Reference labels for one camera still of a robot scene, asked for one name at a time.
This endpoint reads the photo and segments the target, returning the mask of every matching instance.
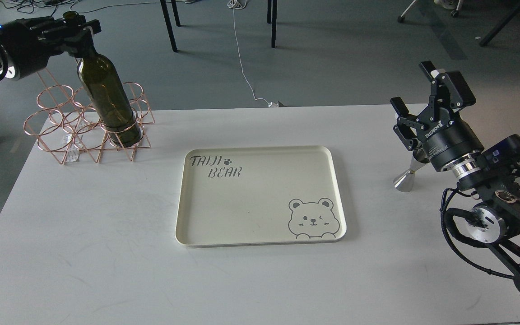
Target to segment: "bottle neck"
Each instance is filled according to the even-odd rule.
[[[99,54],[98,52],[95,50],[95,47],[92,46],[89,46],[87,47],[85,50],[83,50],[81,52],[81,58],[95,58],[97,57]]]

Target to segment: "white cable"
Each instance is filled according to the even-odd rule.
[[[240,4],[240,0],[230,0],[229,2],[227,2],[227,7],[230,8],[230,9],[235,9],[235,10],[242,10],[244,8],[246,8],[246,5],[248,4],[248,0],[246,0],[246,2],[244,2],[244,4]]]
[[[232,3],[232,2],[237,2],[239,4],[238,0],[230,0],[230,2],[228,3],[228,6],[230,6],[230,3]],[[244,7],[246,7],[247,2],[248,2],[248,0],[246,0],[246,3],[244,4],[244,6],[241,7],[240,9],[243,9]],[[240,54],[240,44],[238,43],[238,35],[236,33],[236,13],[234,10],[239,10],[239,9],[232,8],[232,17],[234,20],[234,37],[236,38],[236,46],[238,49],[238,60],[240,61],[240,68],[242,71],[242,75],[244,76],[244,80],[246,80],[248,87],[250,87],[250,90],[252,90],[252,96],[254,97],[254,100],[259,101],[260,99],[262,99],[263,101],[266,102],[266,105],[270,105],[270,103],[268,103],[268,101],[266,99],[256,98],[256,95],[254,94],[254,89],[252,88],[252,85],[250,84],[250,82],[248,82],[248,78],[246,78],[246,75],[244,74],[244,65],[242,64],[242,56]]]

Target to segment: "tray rim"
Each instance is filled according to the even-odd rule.
[[[182,204],[182,193],[184,191],[184,182],[186,181],[186,162],[188,161],[188,157],[192,156],[193,152],[198,152],[202,150],[227,150],[227,151],[235,151],[235,150],[283,150],[283,149],[318,149],[323,151],[326,154],[326,157],[329,161],[330,166],[330,175],[332,178],[332,186],[335,190],[335,195],[338,196],[338,203],[336,205],[336,209],[339,213],[339,223],[340,223],[340,230],[339,234],[336,238],[333,239],[312,239],[312,240],[299,240],[299,241],[267,241],[267,242],[242,242],[242,243],[210,243],[210,244],[199,244],[199,243],[188,243],[188,242],[182,242],[178,236],[178,222],[180,220],[180,209]],[[340,195],[340,189],[338,186],[338,179],[336,176],[336,167],[334,166],[334,159],[332,157],[332,153],[330,150],[321,144],[308,144],[308,145],[298,145],[298,146],[259,146],[259,147],[229,147],[229,148],[198,148],[190,150],[186,155],[184,156],[184,164],[182,167],[182,180],[180,185],[180,199],[178,203],[178,212],[176,213],[176,224],[175,224],[175,230],[174,230],[174,237],[176,241],[186,247],[229,247],[229,246],[258,246],[258,245],[295,245],[295,244],[301,244],[301,243],[328,243],[328,242],[338,242],[340,241],[347,231],[347,225],[346,225],[346,218],[344,214],[344,207],[342,204],[342,199]]]

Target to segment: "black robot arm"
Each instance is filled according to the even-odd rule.
[[[431,82],[429,103],[419,115],[411,115],[400,97],[390,100],[398,118],[394,131],[409,151],[422,150],[437,172],[452,170],[458,183],[454,193],[472,191],[481,203],[472,210],[448,208],[452,196],[441,205],[443,234],[451,248],[472,266],[489,274],[510,278],[520,292],[520,246],[512,238],[520,234],[520,137],[508,136],[489,150],[464,122],[459,111],[475,98],[458,71],[437,70],[429,62],[420,64]],[[457,229],[454,217],[465,221],[470,237]],[[488,248],[512,273],[501,274],[464,257],[452,241]]]

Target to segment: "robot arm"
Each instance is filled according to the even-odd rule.
[[[99,21],[85,21],[74,12],[69,19],[38,17],[18,19],[0,25],[0,81],[19,80],[47,66],[49,58],[78,50],[74,37],[79,33],[99,33]]]
[[[481,201],[471,211],[448,208],[452,196],[445,200],[446,194],[443,194],[441,223],[451,248],[472,266],[512,279],[520,292],[520,263],[507,253],[520,258],[520,246],[511,241],[520,234],[520,185],[515,182],[520,177],[520,137],[508,136],[483,151],[483,145],[459,114],[464,107],[475,103],[460,72],[436,70],[429,61],[421,62],[420,66],[431,82],[429,104],[415,116],[409,113],[400,97],[391,99],[398,115],[394,131],[407,150],[415,152],[415,157],[426,156],[437,172],[452,170],[458,181],[454,193],[472,190]],[[460,234],[454,216],[465,220],[471,237]],[[454,247],[448,234],[472,247],[488,248],[512,275],[468,261]]]

